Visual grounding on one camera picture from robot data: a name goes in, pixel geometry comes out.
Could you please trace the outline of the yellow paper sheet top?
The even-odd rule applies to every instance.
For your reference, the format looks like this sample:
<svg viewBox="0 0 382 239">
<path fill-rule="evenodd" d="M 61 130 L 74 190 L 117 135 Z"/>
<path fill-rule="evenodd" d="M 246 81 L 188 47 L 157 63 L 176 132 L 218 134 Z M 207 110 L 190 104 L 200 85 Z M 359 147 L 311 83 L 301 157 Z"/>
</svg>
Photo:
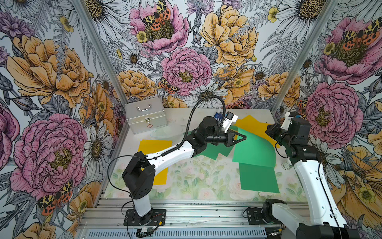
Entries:
<svg viewBox="0 0 382 239">
<path fill-rule="evenodd" d="M 247 132 L 255 134 L 261 138 L 266 139 L 272 145 L 275 145 L 276 141 L 266 134 L 267 123 L 262 123 L 253 118 L 251 115 L 246 116 L 244 119 L 238 119 L 235 126 L 241 128 Z"/>
</svg>

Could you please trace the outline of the large green paper sheet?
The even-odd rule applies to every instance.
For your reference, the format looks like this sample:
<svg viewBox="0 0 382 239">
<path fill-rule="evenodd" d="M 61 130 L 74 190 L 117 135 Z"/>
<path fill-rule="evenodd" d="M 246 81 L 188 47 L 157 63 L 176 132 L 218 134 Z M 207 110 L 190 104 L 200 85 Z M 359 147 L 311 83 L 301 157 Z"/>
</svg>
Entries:
<svg viewBox="0 0 382 239">
<path fill-rule="evenodd" d="M 273 168 L 239 163 L 242 190 L 279 193 L 278 182 Z"/>
</svg>

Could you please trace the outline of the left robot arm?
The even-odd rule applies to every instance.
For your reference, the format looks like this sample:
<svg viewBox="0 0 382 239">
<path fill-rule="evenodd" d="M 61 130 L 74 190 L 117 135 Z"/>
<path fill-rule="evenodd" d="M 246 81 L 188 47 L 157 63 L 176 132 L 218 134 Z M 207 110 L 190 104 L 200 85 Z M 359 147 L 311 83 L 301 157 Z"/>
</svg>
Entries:
<svg viewBox="0 0 382 239">
<path fill-rule="evenodd" d="M 122 179 L 131 194 L 135 215 L 141 220 L 152 215 L 149 192 L 152 190 L 155 176 L 164 169 L 201 154 L 210 144 L 223 144 L 230 148 L 245 141 L 246 136 L 230 129 L 237 120 L 237 115 L 228 112 L 224 116 L 222 126 L 219 127 L 216 118 L 207 116 L 196 129 L 186 135 L 183 143 L 152 154 L 144 154 L 141 151 L 135 153 L 122 174 Z"/>
</svg>

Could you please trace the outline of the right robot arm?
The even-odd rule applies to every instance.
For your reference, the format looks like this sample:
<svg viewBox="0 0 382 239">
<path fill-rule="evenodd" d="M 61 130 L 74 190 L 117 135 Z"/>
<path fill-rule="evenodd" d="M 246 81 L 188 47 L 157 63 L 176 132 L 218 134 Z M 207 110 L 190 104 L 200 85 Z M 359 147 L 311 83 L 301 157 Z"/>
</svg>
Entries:
<svg viewBox="0 0 382 239">
<path fill-rule="evenodd" d="M 348 226 L 331 195 L 317 149 L 308 145 L 309 121 L 292 117 L 283 124 L 267 126 L 266 134 L 285 147 L 307 198 L 310 221 L 295 213 L 282 200 L 267 199 L 263 204 L 265 222 L 281 222 L 298 239 L 358 239 L 356 229 Z"/>
</svg>

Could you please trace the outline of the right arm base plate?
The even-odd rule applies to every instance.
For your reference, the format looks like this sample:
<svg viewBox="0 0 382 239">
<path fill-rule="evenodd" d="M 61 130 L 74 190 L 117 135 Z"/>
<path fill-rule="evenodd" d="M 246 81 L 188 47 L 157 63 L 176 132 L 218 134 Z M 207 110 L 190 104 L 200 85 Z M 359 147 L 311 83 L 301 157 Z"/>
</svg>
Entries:
<svg viewBox="0 0 382 239">
<path fill-rule="evenodd" d="M 269 219 L 268 221 L 262 214 L 262 208 L 249 207 L 247 208 L 242 217 L 247 219 L 249 225 L 281 225 L 282 223 L 276 219 Z"/>
</svg>

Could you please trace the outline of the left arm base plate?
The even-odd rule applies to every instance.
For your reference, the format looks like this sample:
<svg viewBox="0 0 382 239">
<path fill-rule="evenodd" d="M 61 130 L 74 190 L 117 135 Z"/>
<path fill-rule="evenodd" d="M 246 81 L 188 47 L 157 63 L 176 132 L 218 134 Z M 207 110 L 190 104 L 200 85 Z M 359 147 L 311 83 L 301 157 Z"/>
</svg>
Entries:
<svg viewBox="0 0 382 239">
<path fill-rule="evenodd" d="M 136 210 L 127 210 L 123 225 L 124 226 L 164 226 L 166 220 L 165 209 L 152 209 L 148 214 L 140 217 Z"/>
</svg>

